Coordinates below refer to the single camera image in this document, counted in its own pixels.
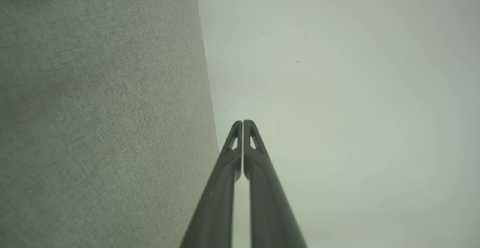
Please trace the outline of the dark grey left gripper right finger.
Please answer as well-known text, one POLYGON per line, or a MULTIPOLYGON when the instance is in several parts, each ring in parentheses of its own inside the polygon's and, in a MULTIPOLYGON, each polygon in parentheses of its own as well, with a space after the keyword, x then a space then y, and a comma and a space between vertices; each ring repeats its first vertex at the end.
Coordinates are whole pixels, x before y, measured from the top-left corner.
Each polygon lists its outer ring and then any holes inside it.
POLYGON ((256 124, 244 121, 244 173, 250 182, 252 248, 306 248, 256 124))

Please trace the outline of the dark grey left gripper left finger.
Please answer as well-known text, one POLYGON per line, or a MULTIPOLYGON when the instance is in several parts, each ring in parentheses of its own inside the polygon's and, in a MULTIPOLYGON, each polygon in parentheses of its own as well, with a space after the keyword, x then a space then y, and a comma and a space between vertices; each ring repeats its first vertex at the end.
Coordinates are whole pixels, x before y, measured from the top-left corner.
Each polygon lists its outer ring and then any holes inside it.
POLYGON ((181 248, 231 248, 234 185, 242 174, 242 121, 227 136, 181 248))

